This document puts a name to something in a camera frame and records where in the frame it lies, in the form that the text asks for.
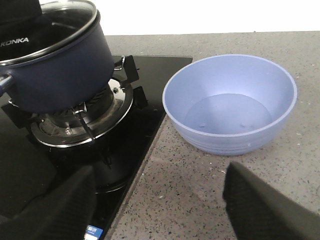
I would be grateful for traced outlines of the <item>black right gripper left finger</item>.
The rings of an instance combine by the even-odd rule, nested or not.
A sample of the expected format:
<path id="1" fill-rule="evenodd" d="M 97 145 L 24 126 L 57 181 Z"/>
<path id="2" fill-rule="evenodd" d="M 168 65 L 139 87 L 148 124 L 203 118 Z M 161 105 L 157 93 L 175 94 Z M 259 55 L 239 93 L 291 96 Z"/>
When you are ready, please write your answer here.
<path id="1" fill-rule="evenodd" d="M 0 225 L 2 240 L 82 240 L 94 213 L 95 177 L 83 166 L 59 187 Z"/>

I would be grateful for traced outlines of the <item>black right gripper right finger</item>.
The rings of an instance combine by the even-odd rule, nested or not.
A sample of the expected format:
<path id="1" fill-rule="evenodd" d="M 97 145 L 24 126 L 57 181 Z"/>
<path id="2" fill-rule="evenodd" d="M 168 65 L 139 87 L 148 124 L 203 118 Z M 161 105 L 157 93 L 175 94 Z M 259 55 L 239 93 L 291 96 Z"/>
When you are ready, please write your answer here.
<path id="1" fill-rule="evenodd" d="M 239 240 L 318 240 L 320 217 L 281 194 L 239 162 L 226 171 L 223 199 Z"/>

